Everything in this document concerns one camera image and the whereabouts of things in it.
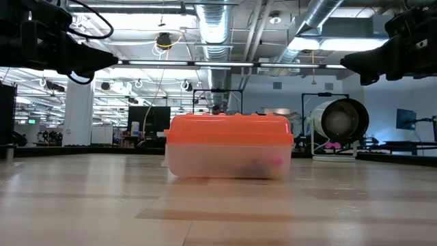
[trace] wooden floor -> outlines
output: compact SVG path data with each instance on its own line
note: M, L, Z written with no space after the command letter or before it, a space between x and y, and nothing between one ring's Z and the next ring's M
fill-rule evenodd
M0 164L0 245L437 245L437 169L292 160L272 180L171 177L162 156Z

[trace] clear plastic box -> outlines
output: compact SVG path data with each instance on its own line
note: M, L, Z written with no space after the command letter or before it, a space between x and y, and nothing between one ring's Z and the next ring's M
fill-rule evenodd
M166 159L179 177L273 178L290 171L293 135L275 115L179 115Z

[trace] orange lid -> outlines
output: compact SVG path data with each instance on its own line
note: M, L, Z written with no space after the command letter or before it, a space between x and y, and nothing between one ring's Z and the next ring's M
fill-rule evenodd
M171 121L168 144L293 144L290 123L268 115L178 115Z

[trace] yellow cable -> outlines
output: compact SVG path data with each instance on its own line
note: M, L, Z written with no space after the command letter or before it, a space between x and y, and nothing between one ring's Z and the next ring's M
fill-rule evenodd
M167 55L165 56L166 61L169 59L169 54L170 54L170 50L167 51ZM163 82L164 72L165 72L165 68L163 69L163 74L161 75L161 79L159 80L158 87L156 88L155 96L153 97L153 100L149 105L149 109L147 109L147 113L145 113L144 122L143 122L143 138L144 138L144 140L145 140L145 120L147 119L147 116L149 115L150 109L152 108L152 105L155 102L156 97L158 96L159 88L161 87L161 83Z
M314 64L314 51L311 52L311 55L313 56L313 64ZM313 85L317 84L315 82L315 69L314 68L313 68L313 82L311 84L313 84Z
M158 45L161 48L169 48L172 47L173 45L177 44L181 39L182 39L182 35L184 35L184 33L180 32L180 36L178 38L178 40L176 42L174 42L173 44L169 44L169 45L161 45L159 43L156 42L156 40L158 39L158 37L155 38L155 43L156 45Z

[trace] silver duct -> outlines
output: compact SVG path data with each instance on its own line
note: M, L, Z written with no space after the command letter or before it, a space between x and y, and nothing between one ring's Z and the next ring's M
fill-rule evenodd
M321 27L343 1L344 0L312 0L309 3L308 11L304 13L305 17L302 24L299 25L294 32L295 35ZM293 42L291 41L276 62L291 63L298 56L299 52L300 49L293 47Z
M227 5L196 5L199 17L199 31L204 44L227 44L230 38L231 8ZM210 62L228 61L229 48L203 47L203 55ZM230 73L228 70L208 70L208 84L211 89L229 89ZM229 93L211 93L214 105L227 106Z

